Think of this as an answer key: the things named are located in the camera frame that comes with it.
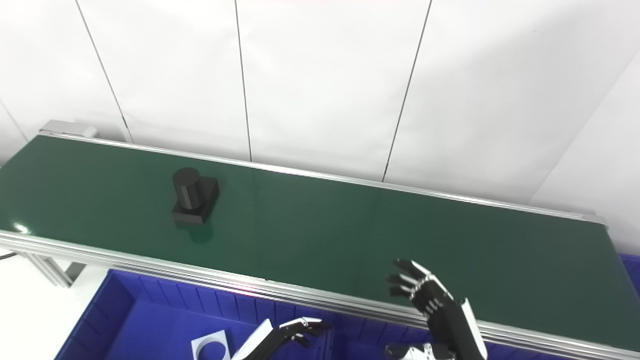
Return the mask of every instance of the black object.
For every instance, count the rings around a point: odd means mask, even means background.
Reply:
[[[394,265],[409,275],[387,277],[393,284],[389,295],[408,298],[426,317],[433,343],[389,345],[385,355],[393,360],[486,360],[486,346],[468,299],[454,300],[440,280],[415,261],[396,259]]]
[[[173,207],[173,219],[189,224],[204,224],[218,198],[218,180],[200,176],[198,170],[184,167],[173,173],[173,186],[178,201]]]
[[[290,322],[285,322],[278,328],[271,326],[271,320],[266,319],[262,322],[242,347],[234,355],[235,360],[268,360],[271,359],[273,353],[282,345],[290,341],[295,341],[302,347],[311,347],[311,342],[305,337],[309,334],[315,338],[319,338],[325,331],[331,329],[331,326],[317,318],[297,318]]]

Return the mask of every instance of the cable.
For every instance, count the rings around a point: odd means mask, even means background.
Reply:
[[[12,256],[16,256],[17,254],[17,252],[10,252],[9,254],[0,255],[0,260],[8,259]]]

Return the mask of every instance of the circular hole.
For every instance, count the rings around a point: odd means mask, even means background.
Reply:
[[[198,354],[198,360],[221,360],[224,356],[224,345],[221,343],[208,343]]]

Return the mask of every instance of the conveyor leg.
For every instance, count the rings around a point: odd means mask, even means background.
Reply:
[[[30,252],[20,252],[20,254],[29,259],[53,285],[64,288],[70,288],[85,267],[85,264],[71,263],[66,270],[62,270],[56,261],[49,256]]]

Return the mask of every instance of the aluminum frame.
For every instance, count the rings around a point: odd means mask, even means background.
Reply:
[[[70,288],[86,266],[86,264],[71,262],[66,270],[62,270],[58,263],[50,256],[38,255],[26,251],[18,251],[18,253],[29,260],[51,284],[63,288]]]
[[[408,306],[386,304],[329,291],[4,230],[0,230],[0,245],[17,251],[28,251],[43,256],[136,272],[253,297],[286,301],[399,325],[427,328],[424,316]],[[483,339],[490,343],[578,360],[640,360],[640,352],[589,341],[482,320],[478,320],[478,326]]]

